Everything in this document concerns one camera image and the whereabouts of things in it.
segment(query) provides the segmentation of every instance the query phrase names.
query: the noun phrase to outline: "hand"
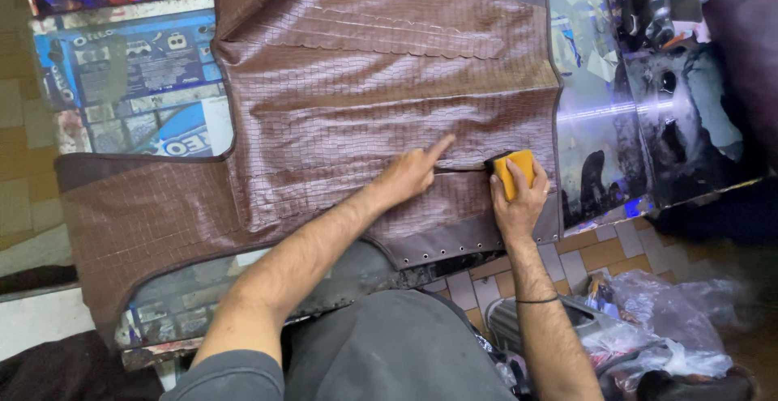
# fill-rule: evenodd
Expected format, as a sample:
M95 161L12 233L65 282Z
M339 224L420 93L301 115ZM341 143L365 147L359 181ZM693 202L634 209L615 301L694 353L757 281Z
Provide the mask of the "hand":
M405 152L370 185L377 189L382 200L387 201L388 208L420 195L433 185L435 163L455 139L453 134L448 134L426 151Z
M516 197L510 202L505 199L505 188L497 175L489 179L492 187L492 203L497 226L502 232L506 246L532 243L532 230L538 221L540 211L549 195L551 183L549 176L535 158L532 159L532 170L535 179L532 188L527 185L527 177L513 161L507 161L508 171L513 176L516 185Z

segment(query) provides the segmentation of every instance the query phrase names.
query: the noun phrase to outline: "crocodile texture leather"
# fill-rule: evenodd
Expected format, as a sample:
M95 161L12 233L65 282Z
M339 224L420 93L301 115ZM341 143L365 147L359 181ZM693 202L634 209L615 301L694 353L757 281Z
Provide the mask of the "crocodile texture leather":
M395 155L457 142L433 187L366 238L395 267L500 248L482 162L531 149L556 196L547 14L514 0L217 0L213 53L235 142L224 157L72 154L57 162L85 303L111 338L131 291L193 262L266 247ZM79 168L86 172L79 183ZM559 203L536 237L559 231Z

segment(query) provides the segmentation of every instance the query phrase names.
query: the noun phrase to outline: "pointing finger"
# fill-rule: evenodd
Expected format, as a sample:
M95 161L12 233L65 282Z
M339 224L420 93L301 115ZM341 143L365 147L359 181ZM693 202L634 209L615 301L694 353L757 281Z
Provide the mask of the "pointing finger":
M440 158L442 153L448 149L456 139L457 137L453 134L443 136L443 138L439 139L437 143L433 144L432 147L427 150L427 157L435 164L435 161Z

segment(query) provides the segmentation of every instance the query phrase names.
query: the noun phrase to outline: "person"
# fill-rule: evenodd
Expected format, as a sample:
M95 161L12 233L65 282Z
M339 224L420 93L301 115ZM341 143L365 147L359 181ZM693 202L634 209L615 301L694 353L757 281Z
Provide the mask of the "person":
M401 155L373 182L251 266L228 292L192 366L164 401L200 399L515 399L454 311L430 294L386 290L296 330L282 373L281 330L338 257L389 208L424 192L454 142ZM540 399L602 399L594 370L531 238L550 188L509 161L516 198L491 177L516 284L524 358Z

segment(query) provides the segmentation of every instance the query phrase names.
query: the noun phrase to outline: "hairy arm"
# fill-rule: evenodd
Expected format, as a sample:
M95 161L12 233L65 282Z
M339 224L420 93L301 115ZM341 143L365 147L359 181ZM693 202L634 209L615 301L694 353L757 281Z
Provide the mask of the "hairy arm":
M532 239L549 192L549 178L537 160L532 168L537 177L532 188L513 162L508 170L516 184L516 198L508 202L500 179L492 176L495 217L511 260L516 284L516 313L524 344L524 358L540 399L603 399L584 347L570 324L559 300L544 304L519 301L545 301L557 296Z
M434 180L433 168L454 141L400 156L375 181L300 227L239 277L222 299L192 366L228 350L257 350L281 364L281 328L345 249L387 209L417 196Z

